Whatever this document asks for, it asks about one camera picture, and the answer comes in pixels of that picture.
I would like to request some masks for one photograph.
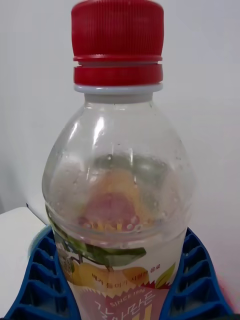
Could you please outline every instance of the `printed label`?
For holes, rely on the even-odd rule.
[[[105,249],[53,228],[82,320],[157,320],[178,270],[183,232],[164,245]]]

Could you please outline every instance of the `white table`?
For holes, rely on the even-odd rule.
[[[30,246],[45,226],[26,207],[0,214],[0,318],[6,315],[19,293]]]

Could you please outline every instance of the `bottle cap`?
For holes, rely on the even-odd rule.
[[[164,10],[150,0],[87,0],[71,12],[74,83],[139,86],[163,80]]]

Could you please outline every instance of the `yellow fruit illustration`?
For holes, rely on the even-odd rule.
[[[132,267],[124,270],[108,270],[90,263],[74,263],[72,283],[76,286],[87,287],[105,293],[110,297],[121,295],[129,289],[134,289],[149,281],[146,269]]]
[[[80,221],[99,231],[131,231],[137,225],[151,224],[152,218],[135,177],[115,169],[96,181]]]

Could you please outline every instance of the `red plastic cap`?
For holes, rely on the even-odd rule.
[[[150,85],[163,80],[164,10],[150,0],[88,0],[72,17],[74,82]]]

